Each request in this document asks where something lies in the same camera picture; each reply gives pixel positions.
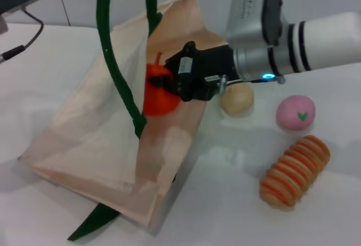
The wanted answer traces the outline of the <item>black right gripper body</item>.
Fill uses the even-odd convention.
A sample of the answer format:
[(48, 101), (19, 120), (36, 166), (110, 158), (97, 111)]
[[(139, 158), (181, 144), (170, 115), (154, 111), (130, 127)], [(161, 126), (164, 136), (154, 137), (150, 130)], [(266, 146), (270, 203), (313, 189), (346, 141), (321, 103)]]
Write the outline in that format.
[(195, 42), (189, 41), (178, 53), (182, 58), (178, 73), (172, 73), (172, 79), (184, 102), (211, 100), (219, 93), (223, 76), (227, 81), (240, 79), (234, 64), (234, 51), (227, 45), (198, 50)]

